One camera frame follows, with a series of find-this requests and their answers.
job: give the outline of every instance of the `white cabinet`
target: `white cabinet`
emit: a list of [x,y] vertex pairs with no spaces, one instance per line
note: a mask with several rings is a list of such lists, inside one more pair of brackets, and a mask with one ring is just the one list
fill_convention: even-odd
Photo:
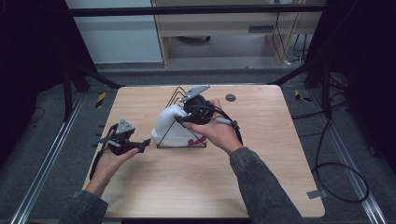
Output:
[[[149,0],[66,0],[69,8],[151,7]],[[153,16],[75,17],[95,64],[162,63]]]

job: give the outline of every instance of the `aluminum rail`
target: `aluminum rail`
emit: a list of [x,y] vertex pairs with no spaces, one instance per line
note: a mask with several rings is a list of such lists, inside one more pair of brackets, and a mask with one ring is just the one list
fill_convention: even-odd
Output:
[[[308,90],[310,95],[312,96],[313,102],[317,106],[318,110],[321,110],[320,107],[320,100],[318,93],[312,90]],[[321,114],[323,121],[326,123],[327,117],[324,114]],[[334,149],[337,152],[338,157],[340,158],[341,162],[356,171],[359,171],[357,165],[355,162],[352,160],[349,152],[347,151],[347,147],[344,145],[343,140],[340,136],[340,134],[337,132],[336,128],[334,125],[332,125],[329,128],[329,134],[332,139],[332,143],[334,145]],[[346,171],[349,181],[352,184],[356,194],[362,198],[364,196],[364,193],[366,191],[366,187],[363,183],[363,181],[358,178],[356,175],[353,174],[351,171]],[[386,224],[388,223],[387,220],[385,219],[384,214],[382,213],[381,208],[379,207],[378,203],[375,200],[375,197],[372,192],[370,192],[369,197],[361,203],[363,206],[364,211],[367,214],[367,217],[370,219],[370,221],[374,224]]]
[[49,153],[47,154],[46,159],[44,159],[40,170],[35,176],[35,180],[30,186],[29,190],[25,194],[23,201],[18,207],[17,211],[14,213],[14,216],[11,218],[11,224],[22,224],[25,223],[27,218],[29,217],[30,212],[32,211],[33,206],[35,205],[35,201],[38,198],[41,190],[46,183],[47,177],[50,174],[53,164],[58,157],[59,152],[61,151],[62,145],[64,144],[64,140],[68,135],[73,122],[76,119],[78,111],[81,107],[81,103],[84,99],[84,93],[79,93],[78,98],[75,101],[73,106],[73,113],[71,114],[68,121],[65,121],[62,125],[58,135],[56,136],[51,148],[49,149]]

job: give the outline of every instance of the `person's right hand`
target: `person's right hand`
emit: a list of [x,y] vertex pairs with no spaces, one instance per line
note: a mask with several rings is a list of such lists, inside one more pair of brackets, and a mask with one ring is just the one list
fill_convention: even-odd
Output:
[[[210,104],[221,108],[218,99],[210,101]],[[213,119],[214,118],[222,118],[222,115],[215,112],[213,115]],[[233,127],[228,124],[219,123],[213,119],[205,125],[198,125],[190,122],[184,122],[183,125],[192,132],[200,133],[207,137],[213,145],[223,149],[229,155],[242,147],[242,144],[236,137]]]

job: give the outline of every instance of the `sleeve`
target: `sleeve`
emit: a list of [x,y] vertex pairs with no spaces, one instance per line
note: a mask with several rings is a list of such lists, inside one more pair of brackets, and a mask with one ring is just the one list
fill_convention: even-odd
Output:
[[304,223],[274,174],[254,151],[237,149],[230,164],[252,223]]
[[105,201],[83,190],[73,204],[67,208],[59,223],[101,223],[107,206]]

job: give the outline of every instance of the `small round object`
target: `small round object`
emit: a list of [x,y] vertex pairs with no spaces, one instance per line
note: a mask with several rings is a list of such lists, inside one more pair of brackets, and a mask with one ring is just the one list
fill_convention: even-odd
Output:
[[228,102],[234,102],[234,101],[236,100],[236,96],[235,96],[234,94],[227,94],[227,95],[225,96],[225,99],[226,99]]

